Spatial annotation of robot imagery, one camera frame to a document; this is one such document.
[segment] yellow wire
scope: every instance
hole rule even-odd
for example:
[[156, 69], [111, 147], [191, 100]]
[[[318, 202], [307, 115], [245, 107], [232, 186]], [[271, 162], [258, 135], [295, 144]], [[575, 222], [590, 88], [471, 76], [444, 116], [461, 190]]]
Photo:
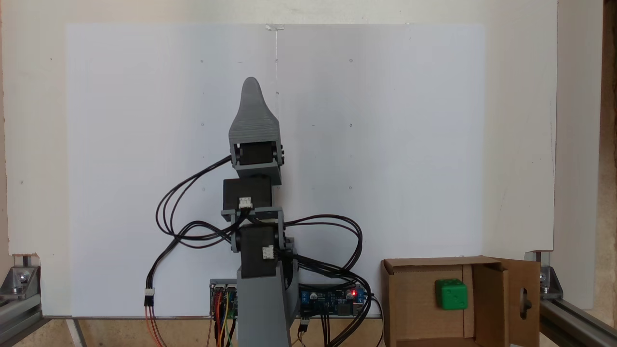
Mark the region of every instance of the yellow wire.
[[295, 341], [293, 341], [293, 342], [291, 343], [291, 345], [293, 346], [293, 345], [295, 345], [295, 344], [296, 344], [296, 342], [300, 341], [300, 339], [302, 338], [302, 336], [303, 336], [303, 335], [304, 335], [304, 332], [302, 332], [302, 333], [300, 334], [300, 337], [299, 337], [299, 338], [296, 338], [296, 340], [295, 340]]
[[[225, 315], [223, 316], [224, 322], [227, 324], [227, 313], [230, 311], [230, 295], [227, 293], [227, 300], [225, 304]], [[218, 347], [221, 347], [221, 339], [223, 338], [223, 332], [225, 329], [221, 327], [221, 333], [218, 334]]]

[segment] white connector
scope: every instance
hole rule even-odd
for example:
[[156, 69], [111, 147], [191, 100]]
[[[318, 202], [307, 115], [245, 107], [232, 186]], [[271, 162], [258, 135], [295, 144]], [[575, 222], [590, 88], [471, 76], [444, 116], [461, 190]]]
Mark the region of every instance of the white connector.
[[262, 247], [262, 254], [264, 259], [274, 259], [274, 246]]
[[241, 209], [252, 209], [253, 202], [251, 198], [240, 198], [240, 202], [238, 202], [238, 208]]

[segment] robotic arm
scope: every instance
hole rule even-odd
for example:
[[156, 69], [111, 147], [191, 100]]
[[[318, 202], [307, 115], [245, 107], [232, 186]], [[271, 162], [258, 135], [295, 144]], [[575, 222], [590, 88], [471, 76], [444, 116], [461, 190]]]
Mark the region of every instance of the robotic arm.
[[[289, 347], [289, 329], [300, 307], [298, 263], [279, 257], [282, 252], [295, 254], [295, 247], [294, 240], [285, 237], [283, 209], [274, 205], [272, 192], [282, 183], [284, 152], [278, 119], [253, 77], [242, 86], [229, 138], [231, 163], [239, 178], [223, 181], [221, 215], [231, 223], [241, 217], [254, 222], [243, 225], [231, 240], [242, 262], [237, 272], [238, 343]], [[258, 221], [266, 219], [276, 223]]]

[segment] white wall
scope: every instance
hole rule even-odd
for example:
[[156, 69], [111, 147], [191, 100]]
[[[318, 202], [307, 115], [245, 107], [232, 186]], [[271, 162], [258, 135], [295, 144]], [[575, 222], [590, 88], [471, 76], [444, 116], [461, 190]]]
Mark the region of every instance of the white wall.
[[602, 1], [560, 1], [558, 25], [555, 252], [565, 299], [594, 305], [600, 143]]
[[[572, 2], [562, 0], [560, 7]], [[552, 248], [556, 0], [9, 0], [2, 6], [9, 252], [40, 256], [45, 314], [71, 312], [66, 23], [483, 23], [491, 129], [485, 137], [495, 144], [485, 153], [484, 248], [515, 258]], [[589, 61], [600, 56], [579, 53]], [[569, 95], [572, 102], [596, 96], [599, 101], [593, 86]]]

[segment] blue circuit board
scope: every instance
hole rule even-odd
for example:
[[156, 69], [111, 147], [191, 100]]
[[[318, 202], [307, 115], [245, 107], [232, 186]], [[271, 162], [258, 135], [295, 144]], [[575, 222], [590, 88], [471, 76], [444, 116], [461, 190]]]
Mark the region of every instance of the blue circuit board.
[[360, 286], [338, 290], [320, 289], [327, 288], [327, 285], [314, 287], [313, 291], [300, 291], [301, 317], [318, 316], [325, 312], [330, 316], [355, 316], [362, 310], [366, 301], [365, 290]]

